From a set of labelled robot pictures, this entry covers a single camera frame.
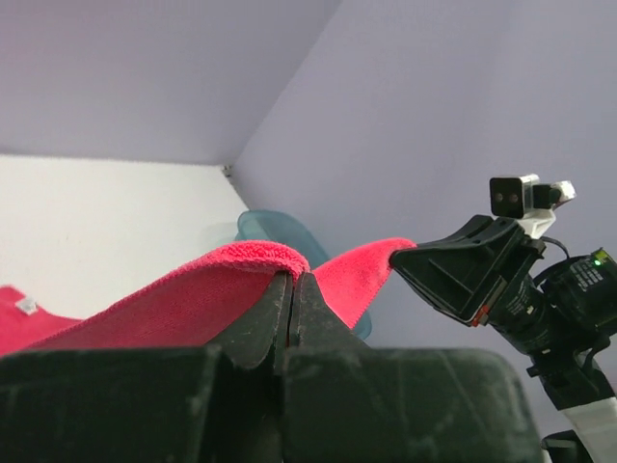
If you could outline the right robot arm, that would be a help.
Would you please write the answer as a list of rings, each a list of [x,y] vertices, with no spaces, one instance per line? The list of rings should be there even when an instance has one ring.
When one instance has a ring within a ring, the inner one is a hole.
[[[595,360],[616,334],[616,262],[603,248],[537,276],[550,218],[476,215],[441,240],[394,252],[390,266],[433,309],[489,325],[527,356],[568,432],[542,441],[555,462],[616,459],[616,393]]]

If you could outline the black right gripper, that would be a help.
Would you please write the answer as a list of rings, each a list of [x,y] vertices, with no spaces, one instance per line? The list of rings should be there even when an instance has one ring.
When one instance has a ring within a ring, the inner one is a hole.
[[[534,357],[564,332],[563,317],[529,275],[545,250],[517,221],[475,215],[446,238],[393,252],[389,264],[436,311],[466,326],[489,325]]]

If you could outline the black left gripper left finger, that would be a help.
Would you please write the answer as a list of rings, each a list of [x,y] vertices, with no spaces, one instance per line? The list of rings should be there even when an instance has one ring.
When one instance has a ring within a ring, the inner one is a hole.
[[[279,462],[293,281],[206,345],[34,350],[1,360],[5,462]]]

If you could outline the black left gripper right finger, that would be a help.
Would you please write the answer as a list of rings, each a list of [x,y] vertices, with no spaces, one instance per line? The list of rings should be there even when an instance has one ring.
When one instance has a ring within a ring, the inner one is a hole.
[[[478,349],[374,349],[314,276],[293,295],[282,375],[288,462],[539,462],[518,374]]]

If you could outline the pink towel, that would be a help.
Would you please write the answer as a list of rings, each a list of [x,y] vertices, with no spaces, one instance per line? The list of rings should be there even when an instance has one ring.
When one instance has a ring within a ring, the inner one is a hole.
[[[359,321],[389,278],[390,256],[413,249],[407,238],[387,238],[352,249],[311,269],[292,248],[271,241],[230,243],[192,260],[87,319],[18,307],[20,292],[1,289],[1,352],[205,344],[253,306],[283,272],[309,273],[327,306],[349,328]]]

